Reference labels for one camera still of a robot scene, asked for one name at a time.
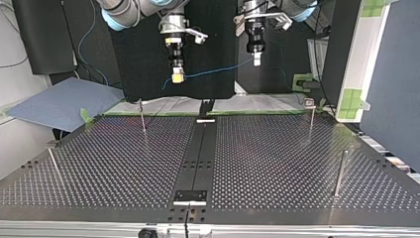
blue cable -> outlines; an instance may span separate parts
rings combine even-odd
[[[86,64],[89,64],[85,59],[84,59],[84,57],[83,57],[83,55],[81,54],[81,48],[82,48],[82,45],[83,45],[83,43],[84,43],[84,41],[86,40],[86,38],[92,33],[92,31],[93,31],[93,28],[95,27],[95,25],[96,25],[96,9],[95,9],[95,5],[93,5],[93,1],[92,0],[90,0],[90,4],[92,5],[92,9],[93,9],[93,23],[92,23],[92,26],[90,27],[90,29],[89,29],[89,31],[87,31],[86,32],[86,34],[84,34],[84,36],[81,38],[81,40],[80,40],[80,42],[79,42],[79,45],[78,45],[78,48],[77,48],[77,51],[78,51],[78,54],[79,54],[79,56],[80,56],[80,59],[84,62],[84,63],[86,63]],[[106,77],[105,76],[105,74],[101,71],[101,70],[99,70],[98,68],[95,68],[95,67],[93,67],[93,69],[95,70],[95,71],[97,71],[99,74],[101,74],[101,76],[104,78],[104,80],[105,80],[105,84],[106,85],[109,85],[109,82],[108,82],[108,77]]]
[[[251,61],[251,60],[253,60],[253,59],[254,59],[254,58],[251,58],[251,59],[245,60],[245,61],[243,61],[243,62],[241,62],[241,63],[239,63],[239,64],[237,64],[237,65],[235,65],[235,66],[222,67],[222,68],[218,68],[218,69],[214,69],[214,70],[203,71],[203,72],[198,72],[198,73],[195,73],[195,74],[187,75],[187,76],[186,76],[186,78],[197,77],[197,76],[201,76],[201,75],[205,75],[205,74],[210,74],[210,73],[215,73],[215,72],[220,72],[220,71],[228,71],[228,70],[232,70],[232,69],[238,68],[238,67],[240,67],[240,66],[242,66],[242,65],[246,64],[247,62],[249,62],[249,61]],[[162,90],[164,90],[164,89],[166,88],[166,85],[167,85],[170,81],[171,81],[171,78],[168,78],[168,79],[164,82]]]

gray sheet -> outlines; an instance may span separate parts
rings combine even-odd
[[[123,98],[120,89],[72,77],[16,105],[7,114],[72,132],[84,123],[82,108],[94,117]]]

black cylinder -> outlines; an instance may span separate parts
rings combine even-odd
[[[185,42],[185,34],[184,33],[168,33],[164,34],[166,47],[169,51],[169,65],[171,67],[183,67],[184,66],[184,55],[182,52],[183,43]],[[166,41],[167,39],[181,39],[180,43]]]
[[[245,32],[248,35],[247,52],[261,53],[265,51],[265,18],[255,18],[245,23]]]

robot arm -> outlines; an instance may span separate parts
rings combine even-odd
[[[188,28],[184,7],[189,0],[96,0],[102,8],[102,17],[108,26],[115,31],[136,27],[140,21],[153,15],[163,13],[159,23],[160,33],[169,51],[172,67],[172,82],[185,80],[184,56],[186,34],[195,37],[195,43],[202,45],[207,35]]]
[[[254,66],[261,65],[261,57],[265,51],[263,33],[267,19],[277,22],[277,29],[287,31],[292,20],[305,21],[315,10],[316,0],[244,0],[240,15],[235,17],[237,37],[246,32],[249,41],[247,52],[254,56]]]

metal table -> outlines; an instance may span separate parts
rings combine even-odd
[[[100,118],[52,150],[58,170],[45,152],[1,180],[0,237],[420,235],[420,186],[329,117],[312,128],[307,114],[146,124]],[[180,191],[204,191],[205,205],[174,205]]]

